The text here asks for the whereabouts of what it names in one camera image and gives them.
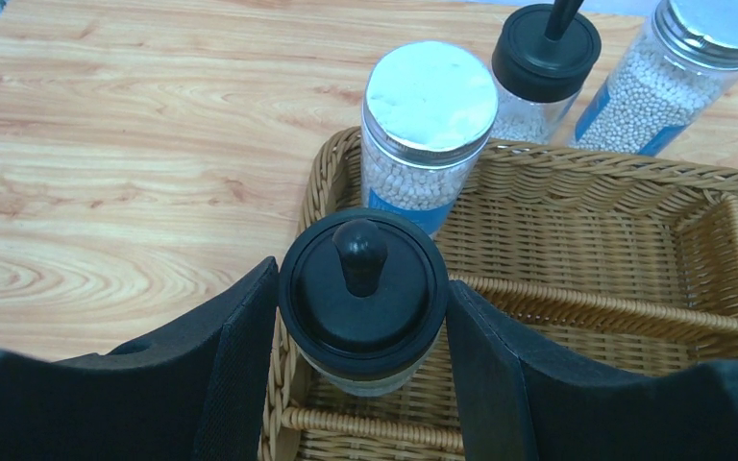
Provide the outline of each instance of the wood grain surface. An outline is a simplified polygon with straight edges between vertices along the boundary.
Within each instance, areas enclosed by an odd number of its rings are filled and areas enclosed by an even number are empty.
[[[0,347],[105,352],[295,232],[310,161],[372,65],[419,39],[487,61],[511,8],[322,0],[15,0],[0,19]],[[641,19],[589,15],[602,57]],[[738,166],[738,85],[666,151]]]

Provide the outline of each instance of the silver lid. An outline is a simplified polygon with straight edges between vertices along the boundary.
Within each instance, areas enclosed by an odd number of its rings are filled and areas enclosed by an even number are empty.
[[[738,70],[738,2],[662,0],[652,30],[679,57],[719,70]]]
[[[498,96],[487,67],[438,41],[409,43],[375,65],[362,118],[389,155],[427,166],[462,162],[488,140]]]

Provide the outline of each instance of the black lid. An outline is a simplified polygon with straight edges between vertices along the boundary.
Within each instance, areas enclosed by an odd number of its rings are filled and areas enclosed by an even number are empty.
[[[557,13],[564,3],[556,1]],[[601,38],[587,18],[561,12],[572,20],[566,31],[563,26],[559,30],[558,22],[551,21],[553,8],[530,5],[509,16],[491,59],[499,83],[535,103],[554,103],[576,94],[601,52]]]
[[[290,335],[333,375],[399,373],[428,350],[448,301],[442,255],[417,226],[368,208],[327,216],[290,246],[279,306]]]

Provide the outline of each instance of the basket compartment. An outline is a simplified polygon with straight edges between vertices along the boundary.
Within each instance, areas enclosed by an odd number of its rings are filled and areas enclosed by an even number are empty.
[[[452,276],[628,371],[738,357],[738,174],[643,160],[489,146],[437,237]],[[359,206],[359,168],[358,130],[322,147],[300,230]],[[281,325],[275,341],[261,459],[463,459],[444,336],[409,384],[379,399],[308,375]]]

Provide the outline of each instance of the woven wicker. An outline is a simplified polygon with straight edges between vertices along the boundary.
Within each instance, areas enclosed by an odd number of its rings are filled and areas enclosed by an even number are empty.
[[[321,148],[299,231],[359,205],[358,129]],[[738,358],[738,170],[492,142],[437,236],[452,277],[554,341],[662,376]],[[378,399],[340,392],[276,326],[259,459],[464,459],[443,337]]]

